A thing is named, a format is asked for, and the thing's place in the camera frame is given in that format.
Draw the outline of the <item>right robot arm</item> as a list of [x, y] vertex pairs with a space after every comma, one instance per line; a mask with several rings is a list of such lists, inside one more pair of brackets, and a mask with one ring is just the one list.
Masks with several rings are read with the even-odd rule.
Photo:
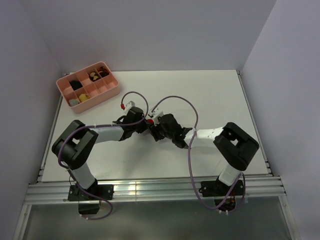
[[196, 130], [182, 127], [171, 113], [163, 112], [149, 114], [147, 121], [155, 141], [167, 138], [180, 149], [216, 148], [227, 162], [216, 183], [222, 195], [233, 190], [236, 178], [248, 168], [260, 148], [258, 142], [234, 122], [219, 128]]

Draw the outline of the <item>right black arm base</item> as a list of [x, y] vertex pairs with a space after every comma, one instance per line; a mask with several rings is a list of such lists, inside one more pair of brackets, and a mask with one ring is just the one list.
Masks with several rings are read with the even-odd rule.
[[198, 192], [202, 197], [222, 197], [215, 199], [215, 206], [219, 206], [217, 210], [220, 213], [229, 214], [235, 211], [245, 202], [246, 182], [238, 179], [231, 186], [227, 186], [220, 180], [202, 181]]

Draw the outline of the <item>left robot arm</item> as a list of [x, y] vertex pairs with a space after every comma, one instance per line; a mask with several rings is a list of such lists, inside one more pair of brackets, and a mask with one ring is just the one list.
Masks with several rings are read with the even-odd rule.
[[97, 180], [87, 164], [94, 145], [109, 141], [124, 141], [134, 132], [141, 133], [145, 130], [146, 121], [141, 121], [145, 116], [142, 109], [131, 106], [124, 112], [125, 115], [107, 127], [88, 128], [80, 120], [74, 120], [51, 147], [51, 151], [60, 162], [64, 162], [80, 185], [79, 194], [86, 200], [95, 198], [98, 193]]

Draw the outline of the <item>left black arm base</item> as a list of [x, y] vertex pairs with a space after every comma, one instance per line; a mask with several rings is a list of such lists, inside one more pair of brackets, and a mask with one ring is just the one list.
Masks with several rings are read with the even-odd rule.
[[[110, 200], [113, 199], [113, 184], [94, 184], [88, 189], [82, 190], [78, 185], [69, 187], [68, 202], [78, 202], [78, 213], [81, 217], [88, 220], [101, 220], [111, 215], [113, 205]], [[95, 216], [105, 202], [109, 205], [108, 212], [103, 216]]]

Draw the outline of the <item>yellow rolled sock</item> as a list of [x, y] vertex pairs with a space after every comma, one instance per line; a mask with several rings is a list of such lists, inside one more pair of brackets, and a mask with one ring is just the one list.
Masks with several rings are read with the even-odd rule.
[[81, 103], [83, 103], [83, 102], [89, 100], [90, 96], [86, 93], [83, 93], [83, 94], [79, 95], [78, 99]]

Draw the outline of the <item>dark red-black rolled sock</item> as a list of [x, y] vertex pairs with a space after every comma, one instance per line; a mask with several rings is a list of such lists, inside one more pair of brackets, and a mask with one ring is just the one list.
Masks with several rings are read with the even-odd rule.
[[110, 74], [109, 71], [107, 70], [107, 68], [105, 68], [104, 66], [99, 67], [98, 73], [102, 78], [104, 78]]

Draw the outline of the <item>pink plastic divided organizer box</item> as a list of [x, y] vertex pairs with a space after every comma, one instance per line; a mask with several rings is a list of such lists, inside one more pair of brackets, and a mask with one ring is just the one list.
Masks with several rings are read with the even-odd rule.
[[[98, 69], [101, 66], [107, 68], [107, 70], [109, 71], [108, 76], [100, 76]], [[91, 72], [97, 72], [100, 76], [100, 79], [92, 82], [89, 77], [89, 74]], [[70, 81], [73, 80], [80, 81], [82, 84], [82, 88], [73, 90], [70, 85]], [[119, 81], [103, 61], [99, 61], [76, 72], [67, 74], [66, 76], [56, 81], [56, 86], [69, 108], [75, 114], [80, 114], [110, 98], [115, 97], [120, 93]], [[80, 102], [78, 97], [81, 94], [88, 94], [90, 99], [84, 102]], [[76, 106], [70, 106], [70, 99], [77, 99], [79, 101], [79, 104]]]

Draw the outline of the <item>brown and cream rolled sock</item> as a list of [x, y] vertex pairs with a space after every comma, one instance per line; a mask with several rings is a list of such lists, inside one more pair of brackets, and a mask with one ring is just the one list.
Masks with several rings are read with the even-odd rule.
[[100, 76], [99, 76], [99, 74], [98, 74], [97, 72], [92, 71], [92, 72], [89, 74], [89, 78], [90, 78], [90, 80], [91, 80], [92, 82], [95, 82], [95, 81], [97, 81], [97, 80], [100, 79]]

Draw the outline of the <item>grey rolled sock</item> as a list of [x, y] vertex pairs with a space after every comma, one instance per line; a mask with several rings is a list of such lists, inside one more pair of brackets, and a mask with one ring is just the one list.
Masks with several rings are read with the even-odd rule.
[[70, 99], [68, 102], [71, 107], [74, 107], [79, 104], [79, 101], [77, 99]]

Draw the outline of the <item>black rolled sock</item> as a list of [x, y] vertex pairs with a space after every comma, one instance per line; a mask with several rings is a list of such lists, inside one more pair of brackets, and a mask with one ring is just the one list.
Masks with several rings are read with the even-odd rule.
[[72, 80], [69, 82], [69, 84], [74, 91], [83, 87], [82, 83], [79, 80]]

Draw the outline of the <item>aluminium front frame rail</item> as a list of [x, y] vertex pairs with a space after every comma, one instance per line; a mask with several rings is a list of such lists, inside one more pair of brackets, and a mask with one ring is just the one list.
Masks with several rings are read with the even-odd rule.
[[[113, 185], [112, 203], [196, 200], [189, 178], [154, 180], [100, 181], [100, 185]], [[285, 188], [279, 176], [246, 177], [246, 196], [282, 197]], [[68, 182], [39, 182], [29, 185], [25, 205], [69, 204]]]

